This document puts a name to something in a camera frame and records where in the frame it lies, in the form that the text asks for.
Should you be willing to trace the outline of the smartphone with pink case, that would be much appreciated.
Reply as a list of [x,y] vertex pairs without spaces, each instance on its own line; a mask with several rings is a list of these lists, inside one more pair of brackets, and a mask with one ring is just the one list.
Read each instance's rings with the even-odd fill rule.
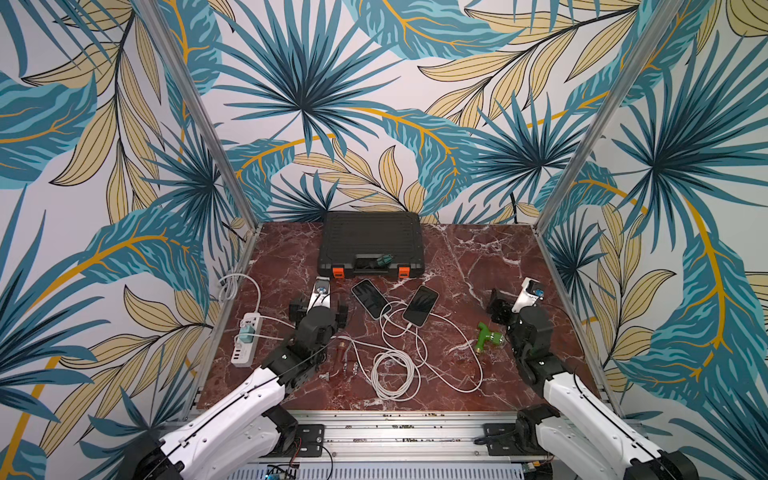
[[388,314],[392,310],[390,302],[368,279],[354,285],[351,288],[351,292],[374,320],[379,320],[383,315]]

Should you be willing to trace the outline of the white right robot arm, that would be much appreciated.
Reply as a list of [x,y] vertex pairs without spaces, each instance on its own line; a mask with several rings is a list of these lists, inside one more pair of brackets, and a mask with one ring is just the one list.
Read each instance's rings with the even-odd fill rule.
[[643,436],[566,368],[551,351],[553,325],[537,301],[526,290],[512,297],[494,289],[486,307],[505,327],[520,378],[544,400],[518,411],[514,429],[492,441],[549,454],[582,479],[697,479],[688,456]]

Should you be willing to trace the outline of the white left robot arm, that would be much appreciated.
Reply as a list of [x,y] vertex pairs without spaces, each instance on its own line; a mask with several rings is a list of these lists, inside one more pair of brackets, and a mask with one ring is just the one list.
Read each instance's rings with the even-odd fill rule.
[[203,414],[129,448],[119,479],[224,479],[249,460],[284,452],[298,421],[282,406],[316,376],[347,326],[348,306],[315,293],[291,305],[295,329],[250,376]]

